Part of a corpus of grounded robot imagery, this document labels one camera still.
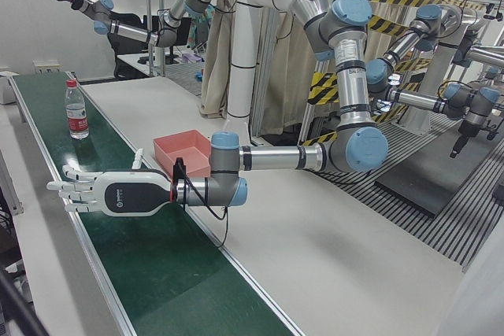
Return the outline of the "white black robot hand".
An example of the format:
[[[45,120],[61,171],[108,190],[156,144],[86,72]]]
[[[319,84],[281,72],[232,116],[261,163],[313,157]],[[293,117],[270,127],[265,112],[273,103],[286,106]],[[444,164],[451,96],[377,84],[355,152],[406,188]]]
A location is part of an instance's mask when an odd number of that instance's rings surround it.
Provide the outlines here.
[[[79,172],[63,167],[67,181],[51,181],[48,190],[70,200],[68,212],[103,212],[108,216],[152,216],[170,202],[171,183],[158,170],[141,169],[143,150],[127,171]]]

